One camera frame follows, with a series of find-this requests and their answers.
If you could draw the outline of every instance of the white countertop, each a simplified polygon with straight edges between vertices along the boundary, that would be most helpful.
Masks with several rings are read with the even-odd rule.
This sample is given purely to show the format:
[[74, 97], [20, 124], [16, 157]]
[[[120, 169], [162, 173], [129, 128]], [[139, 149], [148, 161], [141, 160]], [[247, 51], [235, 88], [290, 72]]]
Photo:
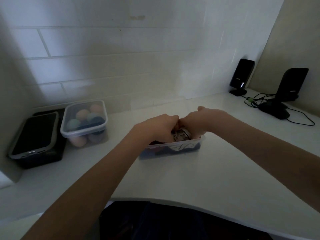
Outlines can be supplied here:
[[[44, 212], [113, 149], [135, 123], [163, 113], [183, 117], [199, 105], [223, 109], [320, 156], [320, 118], [310, 115], [316, 123], [313, 127], [281, 121], [246, 106], [244, 98], [229, 93], [110, 114], [109, 141], [83, 149], [67, 144], [62, 161], [26, 170], [16, 185], [0, 190], [0, 223]], [[304, 115], [289, 113], [292, 121], [308, 123]], [[214, 134], [205, 136], [198, 152], [136, 160], [111, 200], [185, 206], [288, 238], [320, 239], [320, 213], [236, 148]]]

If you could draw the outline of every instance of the forearm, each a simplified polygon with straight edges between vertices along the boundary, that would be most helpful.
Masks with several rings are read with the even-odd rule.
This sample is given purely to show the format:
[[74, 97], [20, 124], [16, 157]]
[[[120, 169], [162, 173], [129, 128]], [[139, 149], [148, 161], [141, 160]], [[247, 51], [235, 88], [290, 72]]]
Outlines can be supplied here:
[[135, 126], [108, 155], [62, 194], [22, 239], [83, 238], [150, 142], [148, 133]]
[[320, 212], [320, 158], [264, 133], [225, 112], [212, 115], [209, 130], [274, 176]]

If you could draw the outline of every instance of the phone screen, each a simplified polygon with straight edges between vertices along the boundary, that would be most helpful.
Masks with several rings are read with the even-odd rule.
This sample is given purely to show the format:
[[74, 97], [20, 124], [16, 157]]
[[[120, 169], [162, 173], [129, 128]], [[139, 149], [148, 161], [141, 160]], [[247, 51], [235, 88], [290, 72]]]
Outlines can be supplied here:
[[12, 155], [50, 145], [56, 116], [56, 113], [51, 113], [27, 119]]

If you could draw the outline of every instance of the clear plastic container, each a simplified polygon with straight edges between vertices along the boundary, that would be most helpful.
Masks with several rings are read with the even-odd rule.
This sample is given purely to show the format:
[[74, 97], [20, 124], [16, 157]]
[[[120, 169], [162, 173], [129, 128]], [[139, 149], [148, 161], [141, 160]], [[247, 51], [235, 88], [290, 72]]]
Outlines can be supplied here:
[[205, 136], [201, 136], [199, 139], [179, 141], [173, 143], [165, 143], [158, 145], [149, 145], [140, 154], [140, 159], [150, 159], [157, 157], [164, 157], [177, 154], [185, 154], [194, 152], [200, 149], [202, 141]]
[[76, 147], [90, 146], [108, 139], [107, 122], [104, 101], [75, 103], [66, 107], [60, 132]]

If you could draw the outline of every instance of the wireless charger stand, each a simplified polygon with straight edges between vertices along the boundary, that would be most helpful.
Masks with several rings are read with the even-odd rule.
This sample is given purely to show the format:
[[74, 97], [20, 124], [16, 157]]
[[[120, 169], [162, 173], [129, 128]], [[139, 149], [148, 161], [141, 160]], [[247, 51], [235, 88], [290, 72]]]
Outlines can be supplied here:
[[230, 91], [231, 94], [233, 94], [234, 96], [243, 96], [243, 95], [246, 95], [247, 94], [247, 90], [245, 89], [235, 89], [235, 90], [232, 90]]

